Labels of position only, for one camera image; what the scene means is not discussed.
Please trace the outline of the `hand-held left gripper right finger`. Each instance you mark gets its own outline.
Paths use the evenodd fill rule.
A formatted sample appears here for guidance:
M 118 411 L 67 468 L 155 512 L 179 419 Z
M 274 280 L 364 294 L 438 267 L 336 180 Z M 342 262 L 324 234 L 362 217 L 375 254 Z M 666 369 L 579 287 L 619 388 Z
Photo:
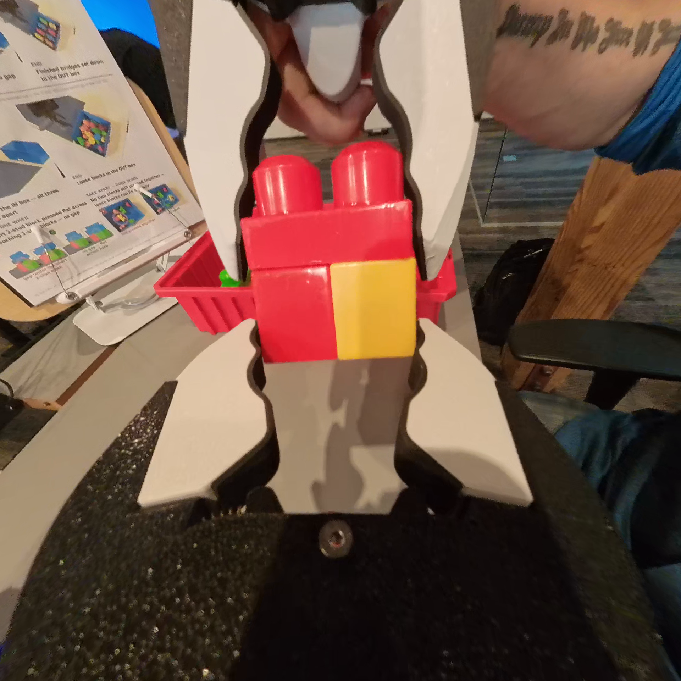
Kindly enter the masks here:
M 426 506 L 466 498 L 532 505 L 495 379 L 430 319 L 417 320 L 408 385 L 394 466 Z

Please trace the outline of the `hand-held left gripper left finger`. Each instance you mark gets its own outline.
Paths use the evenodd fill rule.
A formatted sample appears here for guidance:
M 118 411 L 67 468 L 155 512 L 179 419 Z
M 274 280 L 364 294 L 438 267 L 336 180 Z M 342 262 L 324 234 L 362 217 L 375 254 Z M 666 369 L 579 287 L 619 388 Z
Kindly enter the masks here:
M 197 355 L 176 379 L 164 424 L 138 495 L 139 506 L 218 500 L 258 454 L 278 443 L 255 319 Z

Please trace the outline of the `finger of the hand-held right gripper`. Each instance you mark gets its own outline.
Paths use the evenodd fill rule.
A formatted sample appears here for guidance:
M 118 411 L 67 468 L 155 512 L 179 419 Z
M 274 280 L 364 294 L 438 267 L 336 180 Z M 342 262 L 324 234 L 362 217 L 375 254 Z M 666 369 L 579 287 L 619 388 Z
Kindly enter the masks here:
M 233 1 L 194 1 L 184 137 L 193 184 L 227 274 L 244 281 L 241 219 L 251 174 L 277 111 L 280 79 L 265 41 Z
M 398 133 L 421 276 L 437 277 L 458 228 L 479 129 L 459 1 L 401 1 L 377 39 L 374 89 Z

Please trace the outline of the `red one-stud block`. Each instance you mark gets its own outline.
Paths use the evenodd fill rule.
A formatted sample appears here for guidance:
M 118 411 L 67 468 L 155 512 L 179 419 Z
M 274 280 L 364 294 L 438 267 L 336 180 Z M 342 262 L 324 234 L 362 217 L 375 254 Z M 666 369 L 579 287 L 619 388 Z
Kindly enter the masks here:
M 256 270 L 251 287 L 264 362 L 338 359 L 328 266 Z

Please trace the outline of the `yellow one-stud block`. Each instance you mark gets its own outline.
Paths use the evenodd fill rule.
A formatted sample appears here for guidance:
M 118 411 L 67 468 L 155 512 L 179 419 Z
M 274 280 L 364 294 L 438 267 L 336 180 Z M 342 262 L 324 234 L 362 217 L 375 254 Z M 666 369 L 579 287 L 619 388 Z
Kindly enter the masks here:
M 339 360 L 413 355 L 416 275 L 415 258 L 330 266 Z

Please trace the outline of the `red two-stud block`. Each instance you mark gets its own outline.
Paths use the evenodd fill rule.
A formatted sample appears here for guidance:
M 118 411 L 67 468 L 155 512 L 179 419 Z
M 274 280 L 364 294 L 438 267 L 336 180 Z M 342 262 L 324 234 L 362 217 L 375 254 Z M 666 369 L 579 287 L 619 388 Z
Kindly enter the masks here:
M 332 162 L 332 200 L 305 158 L 279 155 L 252 175 L 255 208 L 241 231 L 252 271 L 415 255 L 403 157 L 386 142 L 354 143 Z

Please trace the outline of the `person's right forearm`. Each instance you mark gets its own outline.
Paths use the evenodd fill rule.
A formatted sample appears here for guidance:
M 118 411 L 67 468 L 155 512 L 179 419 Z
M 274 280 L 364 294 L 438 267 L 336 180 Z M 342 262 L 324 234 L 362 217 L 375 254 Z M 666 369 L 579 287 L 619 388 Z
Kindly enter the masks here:
M 499 1 L 484 110 L 534 143 L 607 145 L 680 41 L 679 1 Z

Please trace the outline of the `person's right hand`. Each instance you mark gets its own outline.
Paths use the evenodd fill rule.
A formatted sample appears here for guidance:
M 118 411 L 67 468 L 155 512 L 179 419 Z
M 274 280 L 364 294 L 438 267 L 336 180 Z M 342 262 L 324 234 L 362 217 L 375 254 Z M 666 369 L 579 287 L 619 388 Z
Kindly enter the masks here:
M 359 84 L 345 101 L 337 104 L 320 94 L 300 57 L 291 27 L 275 22 L 253 7 L 253 23 L 270 52 L 282 80 L 278 117 L 310 140 L 328 146 L 354 141 L 377 104 L 370 84 Z

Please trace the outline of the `red plastic bin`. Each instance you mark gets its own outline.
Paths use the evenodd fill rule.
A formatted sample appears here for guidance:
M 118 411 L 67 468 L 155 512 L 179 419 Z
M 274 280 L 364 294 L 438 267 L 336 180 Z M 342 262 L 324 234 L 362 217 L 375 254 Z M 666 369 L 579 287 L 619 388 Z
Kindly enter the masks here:
M 221 286 L 222 270 L 212 238 L 205 233 L 160 277 L 154 289 L 162 298 L 174 298 L 201 332 L 226 333 L 243 320 L 254 319 L 256 310 L 250 287 Z M 441 306 L 457 292 L 451 252 L 434 280 L 417 278 L 416 290 L 417 317 L 437 323 Z

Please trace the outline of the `white document stand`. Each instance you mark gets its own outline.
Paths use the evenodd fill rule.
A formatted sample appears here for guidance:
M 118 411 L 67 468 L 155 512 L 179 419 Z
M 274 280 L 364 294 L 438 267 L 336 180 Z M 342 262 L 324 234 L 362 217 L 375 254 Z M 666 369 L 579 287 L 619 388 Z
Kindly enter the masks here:
M 101 346 L 120 343 L 176 305 L 156 285 L 194 245 L 203 229 L 195 198 L 174 183 L 135 183 L 82 229 L 84 242 L 58 246 L 33 228 L 46 263 L 35 282 L 50 299 L 80 304 L 73 323 Z

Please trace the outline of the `printed instruction sheet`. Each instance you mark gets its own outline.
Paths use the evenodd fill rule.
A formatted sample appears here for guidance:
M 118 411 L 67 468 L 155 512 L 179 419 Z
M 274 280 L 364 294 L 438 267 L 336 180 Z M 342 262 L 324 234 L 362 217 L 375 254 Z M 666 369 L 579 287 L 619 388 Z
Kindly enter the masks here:
M 39 306 L 202 221 L 82 3 L 2 1 L 2 284 Z

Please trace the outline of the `black backpack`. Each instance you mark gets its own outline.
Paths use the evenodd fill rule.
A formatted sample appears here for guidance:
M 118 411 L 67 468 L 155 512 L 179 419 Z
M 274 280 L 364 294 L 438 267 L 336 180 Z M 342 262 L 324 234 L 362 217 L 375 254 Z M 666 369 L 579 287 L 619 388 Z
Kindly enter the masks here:
M 554 244 L 552 238 L 519 240 L 497 260 L 472 299 L 478 338 L 502 347 L 523 310 Z

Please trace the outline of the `person's leg in jeans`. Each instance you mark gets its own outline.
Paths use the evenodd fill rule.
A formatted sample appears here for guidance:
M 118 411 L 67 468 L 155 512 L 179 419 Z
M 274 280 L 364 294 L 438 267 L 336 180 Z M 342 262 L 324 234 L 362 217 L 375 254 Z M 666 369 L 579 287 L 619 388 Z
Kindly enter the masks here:
M 587 411 L 555 437 L 596 489 L 654 610 L 668 677 L 680 679 L 680 413 Z

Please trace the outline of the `person's blue shirt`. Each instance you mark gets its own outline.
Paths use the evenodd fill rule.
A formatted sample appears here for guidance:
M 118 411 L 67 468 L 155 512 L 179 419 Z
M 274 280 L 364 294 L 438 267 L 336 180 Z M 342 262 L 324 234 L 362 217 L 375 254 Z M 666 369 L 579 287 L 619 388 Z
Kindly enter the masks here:
M 680 45 L 636 115 L 596 155 L 626 164 L 635 175 L 680 170 Z

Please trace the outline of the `wooden post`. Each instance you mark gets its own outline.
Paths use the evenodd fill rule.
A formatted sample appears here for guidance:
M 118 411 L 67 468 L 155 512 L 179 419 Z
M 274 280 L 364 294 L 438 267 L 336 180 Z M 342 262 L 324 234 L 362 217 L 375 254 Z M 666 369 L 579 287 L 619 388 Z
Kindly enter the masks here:
M 680 171 L 593 158 L 516 324 L 609 319 L 680 226 Z

